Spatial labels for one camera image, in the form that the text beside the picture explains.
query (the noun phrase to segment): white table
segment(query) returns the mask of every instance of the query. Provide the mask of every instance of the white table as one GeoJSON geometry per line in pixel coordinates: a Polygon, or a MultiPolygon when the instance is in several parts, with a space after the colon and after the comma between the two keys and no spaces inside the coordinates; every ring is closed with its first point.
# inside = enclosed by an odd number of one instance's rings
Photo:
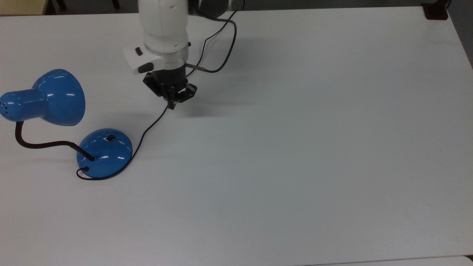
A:
{"type": "MultiPolygon", "coordinates": [[[[223,71],[150,131],[121,175],[75,177],[65,147],[0,126],[0,265],[297,266],[473,253],[473,71],[450,20],[422,8],[249,11],[223,71]]],[[[165,107],[121,48],[137,14],[0,18],[0,93],[64,68],[74,127],[136,146],[165,107]]],[[[190,18],[196,62],[221,23],[190,18]]],[[[229,27],[202,66],[216,68],[229,27]]]]}

